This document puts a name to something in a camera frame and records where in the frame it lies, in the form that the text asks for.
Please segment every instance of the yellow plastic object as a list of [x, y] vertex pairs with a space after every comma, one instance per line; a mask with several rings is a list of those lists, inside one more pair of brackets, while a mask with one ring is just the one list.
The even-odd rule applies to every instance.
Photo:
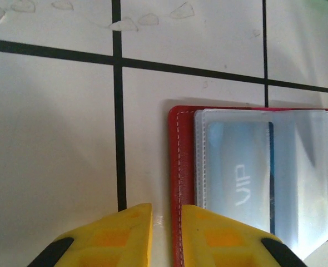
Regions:
[[181, 224], [185, 267], [280, 267], [260, 241], [274, 235], [193, 205]]
[[147, 267], [152, 244], [152, 205], [139, 204], [69, 231], [55, 241], [74, 242], [55, 267]]

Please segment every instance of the white stitching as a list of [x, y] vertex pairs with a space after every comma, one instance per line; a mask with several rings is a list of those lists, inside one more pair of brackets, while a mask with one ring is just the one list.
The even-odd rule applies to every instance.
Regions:
[[178, 188], [179, 188], [179, 201], [178, 201], [178, 221], [179, 221], [179, 253], [180, 253], [180, 266], [182, 265], [182, 237], [181, 237], [181, 167], [180, 167], [180, 131], [179, 131], [179, 115], [183, 113], [194, 113], [194, 111], [181, 111], [176, 114], [176, 133], [177, 133], [177, 165], [178, 165]]

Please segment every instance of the tile floor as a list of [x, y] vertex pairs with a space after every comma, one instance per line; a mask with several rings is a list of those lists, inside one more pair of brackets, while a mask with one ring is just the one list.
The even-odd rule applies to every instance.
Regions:
[[[190, 0], [183, 19], [185, 1], [69, 1], [0, 0], [0, 266], [141, 202], [151, 266], [171, 266], [169, 109], [328, 107], [328, 1]], [[158, 25], [139, 24], [149, 13]], [[138, 31], [112, 33], [119, 16]], [[305, 262], [328, 266], [328, 242]]]

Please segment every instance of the white tile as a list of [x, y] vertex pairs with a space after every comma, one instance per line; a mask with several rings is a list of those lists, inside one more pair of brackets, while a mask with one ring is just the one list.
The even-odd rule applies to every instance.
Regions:
[[267, 1], [270, 79], [328, 87], [328, 1]]
[[15, 12], [17, 0], [0, 0], [6, 10], [0, 39], [68, 50], [112, 55], [111, 1], [69, 0], [73, 11], [52, 6], [56, 0], [32, 0], [34, 13]]
[[264, 87], [249, 83], [123, 70], [128, 206], [153, 204], [151, 266], [170, 265], [168, 112], [176, 105], [264, 105]]
[[0, 53], [0, 266], [117, 211], [112, 74]]
[[269, 106], [328, 108], [328, 93], [269, 86]]
[[328, 267], [328, 242], [308, 256], [304, 263], [308, 267]]
[[[139, 31], [123, 32], [123, 56], [180, 66], [264, 76], [262, 1], [190, 0], [194, 16], [174, 19], [170, 13], [186, 1], [122, 0], [122, 17]], [[159, 24], [138, 20], [155, 14]]]

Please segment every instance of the red leather cover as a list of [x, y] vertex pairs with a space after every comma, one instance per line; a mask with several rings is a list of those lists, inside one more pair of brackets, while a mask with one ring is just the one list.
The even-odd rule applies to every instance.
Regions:
[[205, 108], [283, 111], [302, 108], [176, 106], [169, 112], [171, 227], [174, 267], [183, 267], [181, 205], [195, 204], [194, 113]]

